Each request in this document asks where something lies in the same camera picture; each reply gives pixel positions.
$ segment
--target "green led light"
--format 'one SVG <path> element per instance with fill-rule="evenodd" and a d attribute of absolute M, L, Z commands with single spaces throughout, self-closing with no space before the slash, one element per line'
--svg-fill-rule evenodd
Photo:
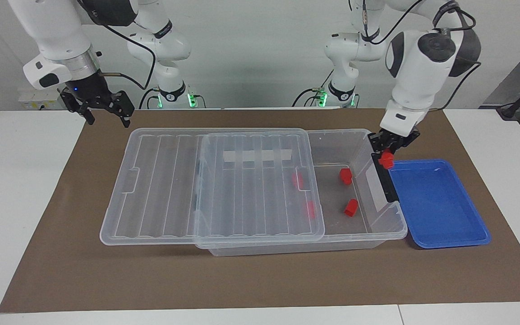
<path fill-rule="evenodd" d="M 193 98 L 192 94 L 188 94 L 188 102 L 190 108 L 194 108 L 198 105 L 198 102 L 196 101 L 196 99 Z"/>
<path fill-rule="evenodd" d="M 323 92 L 322 95 L 320 95 L 320 100 L 318 101 L 318 106 L 325 107 L 326 100 L 328 100 L 328 94 Z"/>

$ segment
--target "red block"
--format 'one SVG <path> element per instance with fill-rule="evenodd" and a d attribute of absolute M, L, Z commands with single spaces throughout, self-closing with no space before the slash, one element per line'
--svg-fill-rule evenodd
<path fill-rule="evenodd" d="M 344 213 L 349 217 L 353 217 L 354 214 L 356 214 L 357 210 L 358 210 L 358 200 L 353 198 L 352 200 L 350 200 L 350 202 L 348 202 L 348 205 L 346 206 Z"/>
<path fill-rule="evenodd" d="M 350 168 L 340 169 L 340 179 L 346 185 L 352 184 L 352 171 L 350 170 Z"/>
<path fill-rule="evenodd" d="M 390 151 L 390 149 L 386 148 L 382 153 L 382 156 L 378 160 L 378 162 L 384 166 L 385 169 L 390 169 L 394 167 L 394 154 Z"/>
<path fill-rule="evenodd" d="M 314 208 L 314 201 L 308 201 L 308 218 L 315 219 L 316 212 Z"/>

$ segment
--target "plastic box lid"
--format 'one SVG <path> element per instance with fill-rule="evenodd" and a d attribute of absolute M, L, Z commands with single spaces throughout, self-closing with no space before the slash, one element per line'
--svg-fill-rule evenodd
<path fill-rule="evenodd" d="M 410 234 L 420 247 L 490 243 L 490 233 L 450 163 L 397 161 L 390 176 Z"/>
<path fill-rule="evenodd" d="M 206 137 L 218 133 L 223 135 Z M 222 152 L 217 156 L 220 143 L 225 146 L 220 147 Z M 256 165 L 258 154 L 262 168 Z M 235 173 L 236 164 L 242 167 L 239 173 Z M 222 175 L 206 171 L 216 167 L 221 168 Z M 261 191 L 256 186 L 260 179 L 266 185 Z M 248 183 L 254 184 L 253 200 L 248 195 L 239 200 L 235 194 L 249 194 L 252 187 L 237 189 L 235 185 Z M 218 191 L 206 192 L 210 186 Z M 216 193 L 215 199 L 208 196 L 211 193 Z M 244 222 L 251 216 L 251 202 L 255 204 L 262 195 L 270 202 L 264 206 L 265 224 L 259 214 L 251 218 L 255 224 Z M 230 204 L 231 213 L 223 215 Z M 246 218 L 244 210 L 237 213 L 237 208 L 246 208 Z M 306 131 L 140 128 L 130 134 L 100 239 L 106 245 L 246 246 L 317 241 L 323 234 L 322 208 Z"/>
<path fill-rule="evenodd" d="M 324 235 L 306 131 L 206 135 L 199 164 L 198 247 L 317 241 Z"/>

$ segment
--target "red plastic block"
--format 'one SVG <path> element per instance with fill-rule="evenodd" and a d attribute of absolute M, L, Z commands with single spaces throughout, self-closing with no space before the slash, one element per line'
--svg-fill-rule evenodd
<path fill-rule="evenodd" d="M 340 179 L 346 185 L 352 184 L 352 171 L 350 170 L 350 168 L 340 169 Z"/>
<path fill-rule="evenodd" d="M 348 202 L 348 205 L 346 206 L 344 213 L 349 217 L 353 217 L 354 214 L 356 214 L 357 210 L 358 210 L 358 200 L 353 198 L 352 200 L 350 200 L 350 202 Z"/>
<path fill-rule="evenodd" d="M 390 152 L 390 149 L 386 148 L 382 153 L 382 156 L 378 160 L 378 162 L 384 166 L 385 169 L 390 169 L 394 167 L 394 154 Z"/>

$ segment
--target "transparent lid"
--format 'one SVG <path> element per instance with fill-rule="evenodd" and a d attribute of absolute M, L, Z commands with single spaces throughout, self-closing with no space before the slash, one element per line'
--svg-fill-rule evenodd
<path fill-rule="evenodd" d="M 297 243 L 324 235 L 306 131 L 209 134 L 198 163 L 198 247 Z"/>
<path fill-rule="evenodd" d="M 250 132 L 260 132 L 260 134 L 256 139 Z M 265 189 L 266 195 L 264 192 L 260 195 L 255 191 L 255 187 L 253 192 L 254 206 L 256 195 L 258 198 L 268 200 L 266 205 L 262 204 L 260 210 L 266 215 L 263 223 L 260 222 L 260 213 L 256 213 L 255 208 L 250 206 L 252 201 L 249 198 L 244 200 L 237 195 L 244 193 L 248 195 L 250 189 L 246 187 L 236 192 L 233 187 L 232 192 L 226 189 L 228 192 L 222 193 L 222 204 L 231 200 L 232 212 L 227 216 L 220 216 L 217 210 L 212 209 L 210 216 L 214 216 L 215 220 L 211 224 L 216 226 L 209 231 L 206 231 L 206 227 L 201 227 L 198 228 L 197 234 L 194 232 L 196 216 L 201 216 L 200 221 L 206 222 L 208 214 L 200 215 L 200 213 L 207 211 L 206 206 L 213 206 L 210 202 L 215 202 L 213 197 L 210 201 L 210 197 L 207 196 L 209 193 L 203 192 L 199 195 L 196 193 L 203 190 L 202 185 L 210 187 L 206 182 L 211 178 L 218 177 L 218 180 L 222 180 L 221 185 L 218 186 L 228 187 L 230 181 L 229 173 L 226 173 L 225 179 L 219 174 L 206 175 L 200 171 L 202 167 L 211 168 L 212 163 L 206 160 L 202 164 L 200 160 L 211 154 L 210 150 L 217 150 L 217 146 L 214 148 L 209 146 L 212 141 L 217 142 L 216 139 L 208 136 L 211 134 L 223 134 L 222 139 L 239 134 L 241 142 L 233 138 L 233 143 L 238 143 L 238 146 L 248 144 L 248 140 L 244 138 L 251 139 L 252 144 L 262 145 L 259 151 L 262 159 L 260 169 L 254 168 L 256 155 L 254 146 L 249 150 L 248 147 L 245 150 L 242 147 L 238 153 L 235 148 L 228 150 L 226 147 L 222 150 L 221 158 L 225 166 L 230 163 L 233 165 L 231 181 L 234 186 L 236 182 L 243 186 L 244 177 L 246 180 L 251 177 L 249 171 L 253 171 L 253 177 L 256 177 L 257 172 L 272 170 L 270 174 L 260 174 L 260 179 L 272 182 L 270 188 Z M 278 144 L 281 141 L 282 145 L 274 146 L 268 142 L 268 139 L 272 141 L 277 139 Z M 229 142 L 229 140 L 222 141 L 223 144 Z M 200 154 L 200 150 L 206 150 L 207 154 Z M 243 168 L 236 174 L 235 165 L 240 166 L 240 162 Z M 280 177 L 287 177 L 282 178 L 281 183 L 278 184 L 274 183 L 276 168 Z M 100 239 L 106 245 L 194 244 L 198 242 L 197 236 L 202 234 L 204 236 L 202 245 L 208 238 L 213 239 L 212 242 L 229 242 L 232 237 L 235 239 L 234 244 L 239 246 L 253 245 L 256 241 L 267 242 L 270 237 L 273 241 L 279 238 L 282 238 L 282 242 L 291 241 L 294 235 L 299 235 L 298 241 L 315 241 L 324 234 L 324 221 L 313 171 L 307 134 L 300 129 L 140 128 L 130 134 L 101 226 Z M 252 184 L 254 186 L 257 184 L 255 178 L 252 179 Z M 292 189 L 299 187 L 299 189 L 291 191 L 290 187 Z M 198 198 L 206 198 L 208 201 L 206 203 Z M 207 204 L 200 206 L 199 214 L 196 214 L 197 201 L 200 204 Z M 242 218 L 235 218 L 236 215 L 244 215 L 242 212 L 244 210 L 236 213 L 236 204 L 238 207 L 241 205 L 245 208 L 246 215 L 249 216 L 246 217 L 245 222 Z M 276 212 L 283 212 L 282 218 L 276 218 L 274 215 Z M 220 230 L 217 226 L 228 227 L 230 218 L 233 230 L 228 234 L 227 230 Z M 251 224 L 248 218 L 255 223 L 253 230 L 249 228 Z M 245 228 L 239 230 L 239 223 Z"/>

